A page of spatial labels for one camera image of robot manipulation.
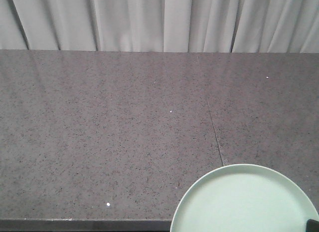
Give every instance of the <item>speckled stone surface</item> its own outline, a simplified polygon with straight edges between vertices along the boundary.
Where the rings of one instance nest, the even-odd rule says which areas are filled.
[[[0,218],[171,219],[221,166],[200,72],[197,54],[0,51]]]
[[[319,54],[201,54],[225,165],[288,176],[319,211]]]

